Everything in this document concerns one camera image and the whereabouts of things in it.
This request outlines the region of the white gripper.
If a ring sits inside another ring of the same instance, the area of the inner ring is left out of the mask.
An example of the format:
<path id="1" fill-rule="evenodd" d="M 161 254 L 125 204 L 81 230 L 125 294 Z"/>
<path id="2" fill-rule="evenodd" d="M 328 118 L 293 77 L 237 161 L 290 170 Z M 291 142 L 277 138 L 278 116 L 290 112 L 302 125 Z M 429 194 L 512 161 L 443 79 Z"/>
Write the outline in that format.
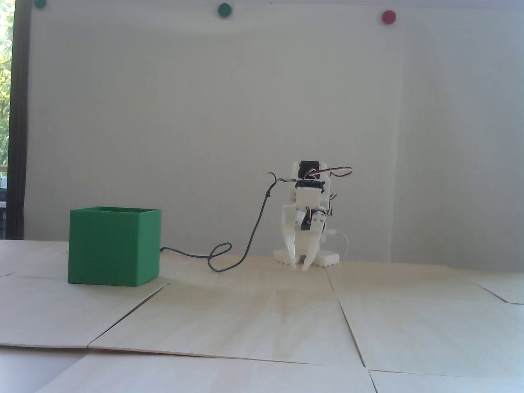
<path id="1" fill-rule="evenodd" d="M 298 187 L 295 204 L 282 207 L 281 232 L 286 245 L 289 264 L 296 270 L 295 227 L 301 230 L 301 271 L 305 272 L 316 265 L 325 267 L 325 256 L 321 254 L 320 243 L 325 230 L 329 204 L 322 200 L 318 188 Z"/>

